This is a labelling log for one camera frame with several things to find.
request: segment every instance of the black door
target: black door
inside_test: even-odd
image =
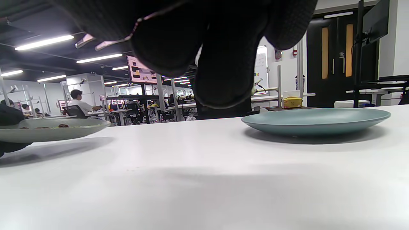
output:
[[[310,23],[307,30],[307,87],[316,96],[308,98],[308,106],[328,108],[333,107],[335,101],[353,99],[353,94],[346,91],[353,89],[352,54],[356,24],[356,13],[316,18]],[[376,69],[376,66],[377,61],[365,63],[365,68]]]

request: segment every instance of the white shirt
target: white shirt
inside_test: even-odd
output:
[[[87,102],[79,101],[79,100],[72,100],[68,103],[68,106],[78,106],[83,112],[85,116],[88,116],[88,111],[91,111],[93,106],[89,105]]]

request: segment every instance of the black ceiling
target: black ceiling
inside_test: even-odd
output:
[[[16,46],[69,34],[73,35],[74,39],[31,50],[14,50]],[[127,65],[126,54],[133,54],[128,44],[119,43],[95,51],[95,46],[102,41],[93,41],[76,49],[75,43],[84,35],[69,16],[46,0],[0,0],[1,70],[24,70],[22,74],[6,79],[37,81],[63,74],[69,76],[95,72],[104,75],[105,81],[128,82],[127,69],[112,70],[114,67]],[[81,59],[115,53],[122,53],[123,56],[92,63],[76,63]],[[185,76],[192,78],[195,72],[192,67],[187,70]]]

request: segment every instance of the gray plate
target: gray plate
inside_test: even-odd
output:
[[[58,128],[66,124],[68,128]],[[28,119],[18,125],[0,126],[0,141],[13,143],[47,142],[81,138],[96,133],[108,126],[108,121],[97,119]]]
[[[260,113],[241,120],[274,135],[320,136],[361,131],[390,116],[390,112],[377,109],[312,108]]]

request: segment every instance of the gloved hand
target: gloved hand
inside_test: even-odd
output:
[[[202,46],[195,97],[229,108],[251,96],[261,38],[278,50],[294,47],[318,0],[49,1],[101,41],[128,39],[143,64],[167,77],[182,76]]]
[[[18,124],[24,120],[24,115],[20,110],[0,104],[0,126]],[[9,143],[0,141],[0,157],[4,153],[11,153],[23,149],[31,143]]]

